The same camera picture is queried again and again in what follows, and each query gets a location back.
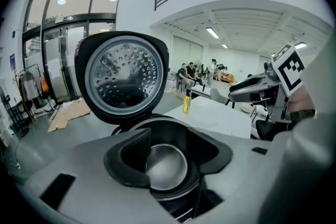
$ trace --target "orange bag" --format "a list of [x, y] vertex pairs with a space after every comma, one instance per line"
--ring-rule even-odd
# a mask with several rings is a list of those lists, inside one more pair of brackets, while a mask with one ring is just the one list
[[49, 87], [44, 78], [40, 77], [40, 83], [41, 83], [42, 92], [48, 92]]

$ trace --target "table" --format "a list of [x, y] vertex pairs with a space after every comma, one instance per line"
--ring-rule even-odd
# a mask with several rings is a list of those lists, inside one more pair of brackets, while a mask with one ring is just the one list
[[182, 112], [182, 105], [165, 114], [189, 124], [209, 131], [250, 138], [251, 118], [243, 112], [234, 110], [224, 104], [205, 97], [192, 100], [189, 114]]
[[197, 85], [191, 88], [191, 93], [195, 93], [199, 96], [210, 98], [210, 88], [205, 87], [203, 91], [203, 86]]

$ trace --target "floor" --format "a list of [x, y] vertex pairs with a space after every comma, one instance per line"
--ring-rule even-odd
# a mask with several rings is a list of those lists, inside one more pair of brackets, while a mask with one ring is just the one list
[[[229, 93], [229, 84], [213, 81], [213, 87], [222, 94]], [[181, 94], [164, 93], [160, 103], [153, 113], [164, 114], [179, 105], [182, 105], [185, 90]], [[16, 136], [11, 140], [3, 158], [8, 172], [17, 180], [25, 180], [34, 172], [45, 167], [64, 151], [75, 145], [111, 135], [116, 125], [100, 121], [93, 113], [79, 117], [68, 122], [65, 129], [48, 133], [49, 121], [47, 118], [38, 119], [35, 129], [30, 128], [28, 134], [18, 140]]]

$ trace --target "rice cooker lid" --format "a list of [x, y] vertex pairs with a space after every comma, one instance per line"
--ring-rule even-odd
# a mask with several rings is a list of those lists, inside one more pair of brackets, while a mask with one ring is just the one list
[[[99, 35], [106, 36], [103, 42], [95, 37]], [[79, 88], [94, 114], [112, 124], [125, 124], [151, 114], [165, 87], [169, 58], [166, 45], [156, 38], [128, 31], [100, 33], [90, 38], [90, 42], [80, 42], [76, 54], [80, 55], [84, 46], [94, 45], [96, 49], [85, 57], [84, 65], [76, 61], [76, 55], [75, 65], [77, 78], [77, 69], [85, 66]]]

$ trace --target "yellow bottle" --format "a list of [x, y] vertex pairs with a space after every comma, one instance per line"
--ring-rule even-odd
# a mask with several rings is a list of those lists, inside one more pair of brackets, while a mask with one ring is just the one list
[[187, 90], [187, 93], [183, 99], [183, 113], [188, 114], [191, 104], [191, 90]]

